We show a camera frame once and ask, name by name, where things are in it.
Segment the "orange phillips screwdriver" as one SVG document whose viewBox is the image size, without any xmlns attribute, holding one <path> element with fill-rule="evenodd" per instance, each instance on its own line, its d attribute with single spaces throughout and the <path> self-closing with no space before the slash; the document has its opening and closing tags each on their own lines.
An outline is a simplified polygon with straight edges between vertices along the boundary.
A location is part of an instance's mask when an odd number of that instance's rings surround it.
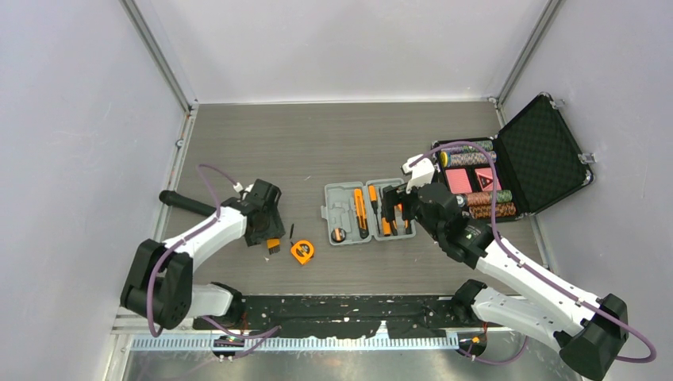
<svg viewBox="0 0 673 381">
<path fill-rule="evenodd" d="M 381 234 L 383 231 L 381 228 L 382 214 L 380 213 L 379 192 L 377 191 L 376 187 L 373 184 L 368 185 L 367 189 L 370 198 L 371 208 L 376 217 L 377 232 L 378 234 Z"/>
</svg>

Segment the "orange utility knife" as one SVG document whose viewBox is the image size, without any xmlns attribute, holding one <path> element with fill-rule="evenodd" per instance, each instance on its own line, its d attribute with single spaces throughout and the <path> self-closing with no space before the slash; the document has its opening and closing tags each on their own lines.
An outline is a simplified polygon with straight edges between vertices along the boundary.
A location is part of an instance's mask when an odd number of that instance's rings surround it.
<svg viewBox="0 0 673 381">
<path fill-rule="evenodd" d="M 356 188 L 353 191 L 354 201 L 356 205 L 356 218 L 358 221 L 358 230 L 361 239 L 369 237 L 369 228 L 367 223 L 366 208 L 363 198 L 363 191 L 361 188 Z"/>
</svg>

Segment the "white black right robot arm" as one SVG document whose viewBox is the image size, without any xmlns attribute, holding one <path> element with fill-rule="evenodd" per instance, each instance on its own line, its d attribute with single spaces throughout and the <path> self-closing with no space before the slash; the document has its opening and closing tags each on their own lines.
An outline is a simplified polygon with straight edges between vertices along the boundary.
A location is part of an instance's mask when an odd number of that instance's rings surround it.
<svg viewBox="0 0 673 381">
<path fill-rule="evenodd" d="M 614 294 L 604 298 L 581 291 L 520 253 L 485 221 L 468 217 L 439 183 L 407 190 L 384 187 L 379 197 L 386 214 L 396 206 L 415 220 L 454 261 L 508 285 L 521 299 L 469 279 L 449 305 L 462 325 L 477 321 L 517 330 L 556 351 L 581 376 L 605 378 L 628 340 L 627 306 Z"/>
</svg>

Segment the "grey plastic tool case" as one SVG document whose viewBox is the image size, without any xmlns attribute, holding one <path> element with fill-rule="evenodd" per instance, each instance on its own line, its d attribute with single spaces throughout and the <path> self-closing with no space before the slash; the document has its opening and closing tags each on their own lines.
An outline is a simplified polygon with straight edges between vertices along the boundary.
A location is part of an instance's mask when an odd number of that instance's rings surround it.
<svg viewBox="0 0 673 381">
<path fill-rule="evenodd" d="M 327 233 L 329 238 L 329 243 L 333 246 L 346 246 L 354 244 L 365 244 L 370 241 L 400 241 L 405 239 L 410 239 L 417 235 L 417 230 L 415 223 L 411 222 L 411 227 L 413 232 L 410 235 L 404 234 L 404 224 L 400 217 L 397 207 L 395 207 L 395 221 L 391 224 L 393 228 L 393 235 L 390 237 L 384 237 L 382 234 L 378 234 L 376 217 L 371 208 L 370 198 L 368 194 L 367 186 L 373 184 L 377 191 L 379 192 L 379 205 L 380 213 L 383 217 L 382 211 L 382 189 L 388 186 L 397 186 L 403 184 L 403 180 L 400 178 L 392 179 L 373 179 L 365 183 L 362 182 L 345 182 L 345 183 L 330 183 L 324 186 L 325 194 L 325 204 L 321 207 L 321 217 L 325 219 L 327 223 Z M 361 188 L 363 191 L 363 198 L 366 208 L 367 223 L 369 228 L 369 237 L 366 239 L 361 239 L 358 230 L 358 221 L 356 218 L 356 205 L 354 201 L 353 191 L 356 188 Z M 330 237 L 330 233 L 335 228 L 343 228 L 347 237 L 344 242 L 336 244 L 333 243 Z"/>
</svg>

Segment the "orange tape measure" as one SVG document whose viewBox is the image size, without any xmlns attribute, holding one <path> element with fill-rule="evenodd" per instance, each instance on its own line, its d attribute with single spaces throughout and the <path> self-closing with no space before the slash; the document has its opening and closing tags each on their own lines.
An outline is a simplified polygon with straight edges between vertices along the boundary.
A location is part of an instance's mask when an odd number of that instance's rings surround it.
<svg viewBox="0 0 673 381">
<path fill-rule="evenodd" d="M 308 240 L 294 239 L 294 224 L 290 227 L 290 254 L 302 265 L 308 264 L 314 257 L 315 248 Z"/>
</svg>

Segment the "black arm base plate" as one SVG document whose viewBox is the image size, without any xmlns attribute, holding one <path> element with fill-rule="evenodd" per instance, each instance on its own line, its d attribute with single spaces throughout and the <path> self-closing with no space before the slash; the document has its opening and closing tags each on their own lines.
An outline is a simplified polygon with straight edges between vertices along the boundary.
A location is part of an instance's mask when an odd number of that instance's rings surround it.
<svg viewBox="0 0 673 381">
<path fill-rule="evenodd" d="M 357 339 L 381 325 L 394 339 L 435 338 L 446 329 L 483 330 L 476 316 L 439 295 L 251 295 L 235 313 L 237 328 L 278 337 Z"/>
</svg>

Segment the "orange black pliers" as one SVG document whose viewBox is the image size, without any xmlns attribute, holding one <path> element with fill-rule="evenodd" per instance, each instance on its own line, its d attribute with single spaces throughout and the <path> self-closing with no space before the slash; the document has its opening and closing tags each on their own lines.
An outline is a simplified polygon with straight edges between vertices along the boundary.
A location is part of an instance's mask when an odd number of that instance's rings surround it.
<svg viewBox="0 0 673 381">
<path fill-rule="evenodd" d="M 397 209 L 404 224 L 404 234 L 410 235 L 413 232 L 413 230 L 411 227 L 410 219 L 407 217 L 403 205 L 401 203 L 397 204 Z"/>
</svg>

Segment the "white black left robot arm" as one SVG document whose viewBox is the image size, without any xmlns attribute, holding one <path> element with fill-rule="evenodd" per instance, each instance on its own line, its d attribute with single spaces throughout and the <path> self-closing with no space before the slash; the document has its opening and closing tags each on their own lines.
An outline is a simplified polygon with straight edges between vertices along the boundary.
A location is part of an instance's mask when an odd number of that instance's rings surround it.
<svg viewBox="0 0 673 381">
<path fill-rule="evenodd" d="M 282 191 L 262 179 L 234 185 L 238 196 L 209 206 L 173 190 L 159 199 L 167 206 L 204 217 L 186 232 L 165 241 L 147 239 L 137 247 L 120 295 L 121 307 L 148 319 L 155 331 L 174 329 L 186 318 L 208 317 L 226 329 L 244 318 L 238 290 L 224 283 L 194 283 L 195 271 L 212 255 L 239 239 L 247 246 L 279 239 L 285 229 L 279 213 Z"/>
</svg>

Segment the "small orange screwdriver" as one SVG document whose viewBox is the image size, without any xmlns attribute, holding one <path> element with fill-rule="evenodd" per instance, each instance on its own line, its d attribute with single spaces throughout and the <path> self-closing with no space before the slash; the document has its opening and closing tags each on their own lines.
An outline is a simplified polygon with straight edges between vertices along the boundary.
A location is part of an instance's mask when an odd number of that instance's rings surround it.
<svg viewBox="0 0 673 381">
<path fill-rule="evenodd" d="M 391 227 L 390 222 L 385 218 L 381 217 L 381 230 L 384 237 L 390 237 L 393 235 L 393 228 Z"/>
</svg>

